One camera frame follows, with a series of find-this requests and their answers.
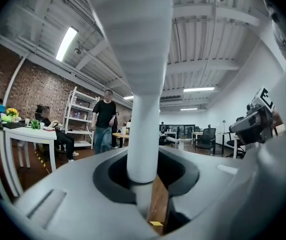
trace shelf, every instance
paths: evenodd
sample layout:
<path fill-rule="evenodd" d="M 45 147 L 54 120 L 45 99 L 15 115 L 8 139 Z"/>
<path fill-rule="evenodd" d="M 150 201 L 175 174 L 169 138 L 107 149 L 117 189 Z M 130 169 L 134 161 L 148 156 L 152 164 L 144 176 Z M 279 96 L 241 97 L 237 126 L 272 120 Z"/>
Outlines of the shelf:
<path fill-rule="evenodd" d="M 74 147 L 91 147 L 92 146 L 92 144 L 91 143 L 88 143 L 87 141 L 83 141 L 83 140 L 76 140 L 76 141 L 74 141 Z"/>
<path fill-rule="evenodd" d="M 84 111 L 93 111 L 93 109 L 92 108 L 88 108 L 88 107 L 83 107 L 83 106 L 80 106 L 80 105 L 77 105 L 77 104 L 71 104 L 71 107 L 72 108 L 75 108 L 75 109 L 79 109 L 79 110 L 84 110 Z"/>
<path fill-rule="evenodd" d="M 93 97 L 91 97 L 91 96 L 88 96 L 88 95 L 86 95 L 86 94 L 83 94 L 83 93 L 81 93 L 81 92 L 79 92 L 79 91 L 75 91 L 75 94 L 76 94 L 77 98 L 79 98 L 79 99 L 81 99 L 81 100 L 84 100 L 84 101 L 93 102 L 93 101 L 96 100 L 95 98 L 93 98 Z"/>
<path fill-rule="evenodd" d="M 73 117 L 69 117 L 68 118 L 69 120 L 75 120 L 75 121 L 81 121 L 81 122 L 86 122 L 86 123 L 91 123 L 92 121 L 91 120 L 85 120 L 85 119 L 80 119 L 80 118 L 73 118 Z"/>
<path fill-rule="evenodd" d="M 84 130 L 84 131 L 83 130 L 79 130 L 79 131 L 78 130 L 74 130 L 74 131 L 73 130 L 68 130 L 67 133 L 68 134 L 87 134 L 87 135 L 93 134 L 90 131 L 88 132 L 86 130 Z"/>

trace floor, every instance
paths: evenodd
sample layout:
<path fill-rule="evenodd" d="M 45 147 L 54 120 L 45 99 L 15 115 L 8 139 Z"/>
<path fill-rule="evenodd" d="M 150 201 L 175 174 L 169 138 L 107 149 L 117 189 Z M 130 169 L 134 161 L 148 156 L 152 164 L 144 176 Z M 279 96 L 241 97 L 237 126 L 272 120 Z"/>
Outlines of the floor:
<path fill-rule="evenodd" d="M 16 170 L 17 174 L 19 177 L 19 180 L 21 182 L 23 190 L 28 189 L 38 181 L 40 181 L 42 178 L 46 177 L 50 172 L 51 172 L 51 167 L 50 167 L 50 162 L 49 159 L 48 161 L 45 162 L 45 167 L 42 165 L 40 160 L 38 159 L 37 155 L 34 152 L 34 147 L 32 143 L 28 144 L 28 152 L 29 152 L 29 159 L 30 159 L 30 168 L 26 167 L 19 167 L 18 163 L 18 156 L 17 156 L 17 143 L 16 141 L 12 142 L 12 147 L 13 147 L 13 157 L 14 157 L 14 162 L 16 165 Z M 189 151 L 193 153 L 199 153 L 203 155 L 208 155 L 208 150 L 204 149 L 197 149 L 195 150 L 195 147 L 191 144 L 190 140 L 183 140 L 180 141 L 179 144 L 173 144 L 170 145 L 172 148 L 176 148 L 179 150 L 184 150 L 184 151 Z M 221 150 L 221 146 L 216 147 L 216 152 L 219 153 Z M 94 150 L 93 149 L 79 149 L 76 150 L 79 153 L 79 156 L 75 156 L 75 160 L 82 159 L 88 156 L 93 156 L 94 155 Z M 224 150 L 224 156 L 230 155 L 233 152 L 231 148 L 225 148 Z M 64 154 L 60 155 L 61 160 L 56 159 L 56 167 L 60 167 L 61 165 L 67 163 L 67 158 L 65 157 Z M 0 177 L 2 179 L 2 182 L 4 184 L 5 190 L 8 193 L 8 196 L 12 201 L 15 201 L 15 198 L 12 196 L 10 189 L 7 185 L 5 175 L 2 169 L 1 165 L 1 160 L 0 160 Z M 154 182 L 153 182 L 153 193 L 152 193 L 152 200 L 150 204 L 150 210 L 149 210 L 149 215 L 147 218 L 147 221 L 149 222 L 160 222 L 162 225 L 165 221 L 166 217 L 166 208 L 167 208 L 167 201 L 168 201 L 168 193 L 167 190 L 165 189 L 164 185 L 162 184 L 161 180 L 159 177 L 157 177 Z M 160 235 L 162 234 L 163 226 L 158 225 L 151 225 L 156 232 L 158 232 Z"/>

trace fluorescent light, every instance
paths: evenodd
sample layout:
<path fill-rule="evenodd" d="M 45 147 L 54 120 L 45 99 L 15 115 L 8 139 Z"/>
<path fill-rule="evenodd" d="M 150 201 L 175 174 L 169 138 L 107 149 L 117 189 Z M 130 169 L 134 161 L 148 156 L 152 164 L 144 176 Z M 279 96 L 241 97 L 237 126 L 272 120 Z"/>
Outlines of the fluorescent light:
<path fill-rule="evenodd" d="M 184 110 L 196 110 L 197 108 L 182 108 L 181 111 L 184 111 Z"/>
<path fill-rule="evenodd" d="M 72 27 L 69 27 L 68 30 L 66 31 L 66 34 L 61 42 L 61 45 L 59 46 L 57 55 L 56 55 L 56 59 L 58 61 L 62 61 L 64 58 L 64 55 L 67 51 L 67 48 L 69 47 L 69 45 L 71 44 L 71 42 L 73 41 L 74 37 L 77 34 L 77 30 L 73 29 Z"/>
<path fill-rule="evenodd" d="M 184 89 L 184 92 L 201 92 L 201 91 L 212 91 L 215 89 L 215 87 L 201 87 L 201 88 L 190 88 L 190 89 Z"/>

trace yellow and black floor tape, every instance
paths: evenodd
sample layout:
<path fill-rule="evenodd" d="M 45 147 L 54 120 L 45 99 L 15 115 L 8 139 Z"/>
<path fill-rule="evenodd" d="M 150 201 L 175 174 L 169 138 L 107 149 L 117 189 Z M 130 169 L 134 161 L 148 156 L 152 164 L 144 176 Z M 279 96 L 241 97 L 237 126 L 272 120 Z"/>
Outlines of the yellow and black floor tape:
<path fill-rule="evenodd" d="M 160 222 L 158 221 L 149 221 L 149 223 L 153 226 L 163 226 L 163 224 L 161 224 Z"/>
<path fill-rule="evenodd" d="M 37 153 L 36 151 L 34 151 L 34 153 L 35 153 L 35 155 L 37 156 L 38 160 L 41 162 L 41 164 L 44 166 L 44 168 L 47 170 L 47 172 L 48 172 L 48 174 L 49 174 L 49 171 L 48 171 L 48 169 L 47 169 L 47 167 L 46 167 L 46 164 L 45 164 L 45 162 L 43 161 L 43 159 L 39 157 L 39 155 L 38 155 L 38 153 Z"/>

